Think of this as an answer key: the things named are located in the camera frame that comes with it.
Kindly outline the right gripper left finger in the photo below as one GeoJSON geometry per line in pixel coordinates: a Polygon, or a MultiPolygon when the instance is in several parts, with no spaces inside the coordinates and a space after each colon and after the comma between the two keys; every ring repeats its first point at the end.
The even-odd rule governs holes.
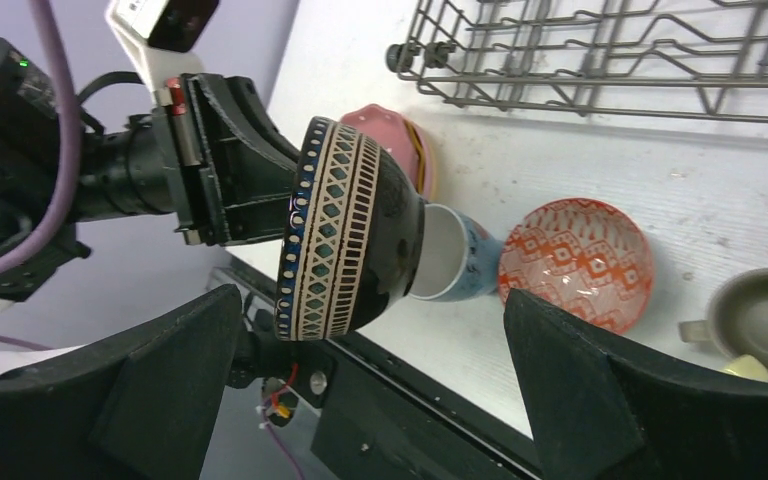
{"type": "Polygon", "coordinates": [[[241,331],[218,287],[0,375],[0,479],[196,479],[241,331]]]}

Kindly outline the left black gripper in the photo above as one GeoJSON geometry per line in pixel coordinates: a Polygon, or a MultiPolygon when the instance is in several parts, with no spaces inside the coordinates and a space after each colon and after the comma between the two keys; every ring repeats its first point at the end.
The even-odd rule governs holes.
{"type": "Polygon", "coordinates": [[[188,245],[282,238],[299,150],[247,77],[181,74],[156,93],[152,131],[188,245]]]}

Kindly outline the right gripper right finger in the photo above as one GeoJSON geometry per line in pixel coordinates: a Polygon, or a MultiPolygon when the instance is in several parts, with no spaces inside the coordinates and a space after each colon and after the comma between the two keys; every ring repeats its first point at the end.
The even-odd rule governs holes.
{"type": "Polygon", "coordinates": [[[504,329],[547,479],[768,479],[768,383],[666,355],[525,290],[504,329]]]}

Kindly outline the black patterned bowl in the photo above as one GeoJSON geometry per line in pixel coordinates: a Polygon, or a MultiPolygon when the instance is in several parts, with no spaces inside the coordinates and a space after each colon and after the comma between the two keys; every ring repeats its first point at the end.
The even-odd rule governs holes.
{"type": "Polygon", "coordinates": [[[404,298],[418,270],[424,220],[424,199],[379,143],[312,118],[281,245],[277,338],[344,336],[404,298]]]}

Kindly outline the red patterned bowl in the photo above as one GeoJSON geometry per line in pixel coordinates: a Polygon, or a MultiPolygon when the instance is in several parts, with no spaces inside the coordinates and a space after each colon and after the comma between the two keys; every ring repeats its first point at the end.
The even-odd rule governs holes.
{"type": "Polygon", "coordinates": [[[655,259],[638,225],[595,199],[566,198],[527,214],[504,242],[497,291],[523,289],[622,335],[644,315],[655,259]]]}

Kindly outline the blue floral mug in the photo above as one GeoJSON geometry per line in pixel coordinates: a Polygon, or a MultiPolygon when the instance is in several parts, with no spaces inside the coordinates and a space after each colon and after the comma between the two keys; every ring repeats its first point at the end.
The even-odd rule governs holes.
{"type": "Polygon", "coordinates": [[[458,302],[494,292],[503,242],[478,222],[439,203],[425,205],[421,256],[409,296],[458,302]]]}

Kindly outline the grey wire dish rack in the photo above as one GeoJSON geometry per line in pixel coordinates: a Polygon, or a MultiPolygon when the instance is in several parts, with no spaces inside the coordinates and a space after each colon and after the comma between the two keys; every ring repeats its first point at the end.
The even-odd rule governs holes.
{"type": "Polygon", "coordinates": [[[768,124],[768,1],[420,1],[385,63],[459,108],[768,124]]]}

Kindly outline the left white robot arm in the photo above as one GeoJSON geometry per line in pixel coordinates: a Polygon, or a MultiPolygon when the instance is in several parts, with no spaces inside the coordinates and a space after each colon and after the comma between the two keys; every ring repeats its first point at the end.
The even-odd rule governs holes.
{"type": "MultiPolygon", "coordinates": [[[[76,192],[51,240],[0,273],[0,310],[27,300],[57,270],[90,255],[83,222],[175,215],[190,245],[277,240],[299,158],[253,82],[176,68],[157,105],[107,132],[82,113],[76,192]]],[[[39,225],[58,173],[59,125],[49,77],[0,37],[0,257],[39,225]]]]}

